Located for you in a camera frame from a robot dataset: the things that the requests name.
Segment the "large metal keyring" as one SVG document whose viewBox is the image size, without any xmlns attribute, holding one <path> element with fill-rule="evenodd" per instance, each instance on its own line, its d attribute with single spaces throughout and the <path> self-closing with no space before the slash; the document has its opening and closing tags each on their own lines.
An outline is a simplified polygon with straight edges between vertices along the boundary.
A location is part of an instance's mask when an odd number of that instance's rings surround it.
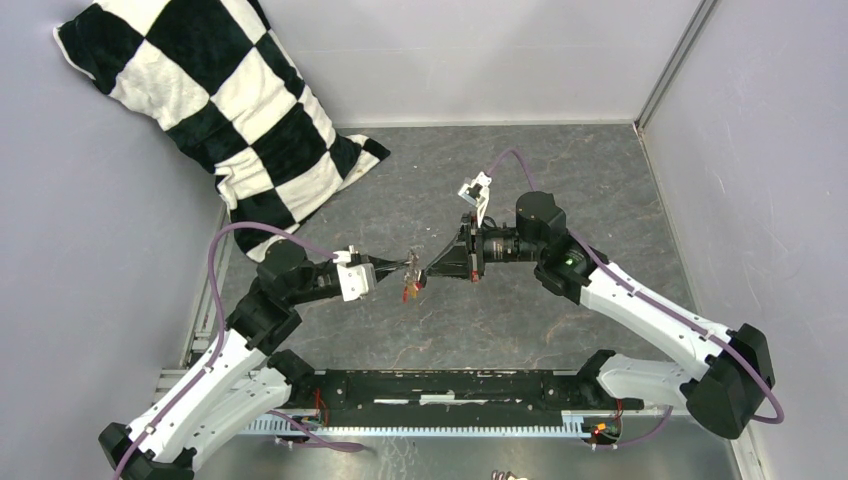
<svg viewBox="0 0 848 480">
<path fill-rule="evenodd" d="M 416 297 L 418 292 L 426 286 L 426 282 L 426 275 L 420 265 L 419 254 L 415 249 L 410 249 L 404 272 L 404 294 L 408 297 Z"/>
</svg>

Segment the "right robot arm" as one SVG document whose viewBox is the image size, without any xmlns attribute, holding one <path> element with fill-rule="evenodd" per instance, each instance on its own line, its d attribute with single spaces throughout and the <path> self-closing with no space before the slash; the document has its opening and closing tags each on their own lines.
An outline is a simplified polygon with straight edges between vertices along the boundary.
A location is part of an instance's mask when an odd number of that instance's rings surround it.
<svg viewBox="0 0 848 480">
<path fill-rule="evenodd" d="M 651 361 L 598 352 L 577 382 L 580 400 L 591 408 L 614 398 L 683 408 L 701 427 L 731 440 L 750 422 L 784 422 L 760 329 L 706 319 L 646 287 L 571 229 L 550 193 L 521 195 L 515 214 L 512 226 L 496 225 L 481 208 L 464 215 L 425 276 L 477 282 L 491 264 L 529 262 L 547 291 L 614 320 L 667 356 Z"/>
</svg>

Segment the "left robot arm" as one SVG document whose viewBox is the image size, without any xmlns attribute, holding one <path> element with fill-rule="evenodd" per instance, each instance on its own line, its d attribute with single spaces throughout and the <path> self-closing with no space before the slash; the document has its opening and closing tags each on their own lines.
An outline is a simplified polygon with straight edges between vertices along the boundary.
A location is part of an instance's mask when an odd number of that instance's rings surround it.
<svg viewBox="0 0 848 480">
<path fill-rule="evenodd" d="M 281 240 L 266 252 L 249 292 L 220 325 L 200 359 L 152 407 L 112 423 L 99 443 L 118 479 L 192 479 L 210 457 L 260 416 L 306 405 L 314 370 L 280 345 L 301 324 L 296 307 L 358 300 L 387 275 L 417 272 L 417 257 L 385 260 L 353 246 L 323 262 Z"/>
</svg>

